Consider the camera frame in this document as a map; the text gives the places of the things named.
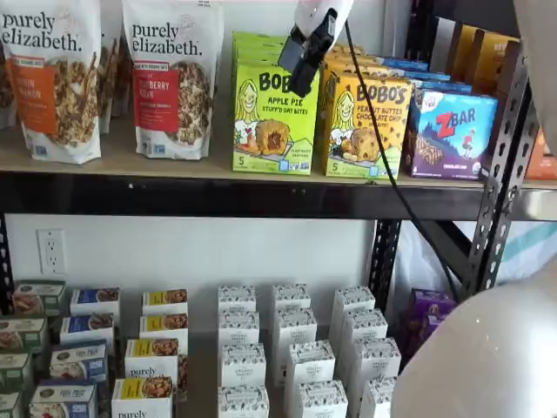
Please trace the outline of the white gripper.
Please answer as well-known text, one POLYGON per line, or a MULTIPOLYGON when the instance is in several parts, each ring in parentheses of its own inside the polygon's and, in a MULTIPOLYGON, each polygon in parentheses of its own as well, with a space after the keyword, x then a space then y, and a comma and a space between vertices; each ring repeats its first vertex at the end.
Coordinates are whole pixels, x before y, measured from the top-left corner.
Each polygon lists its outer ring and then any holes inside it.
POLYGON ((282 69, 293 69, 290 90, 301 98, 311 91, 312 81, 326 53, 338 41, 353 0, 299 1, 294 26, 278 58, 282 69))

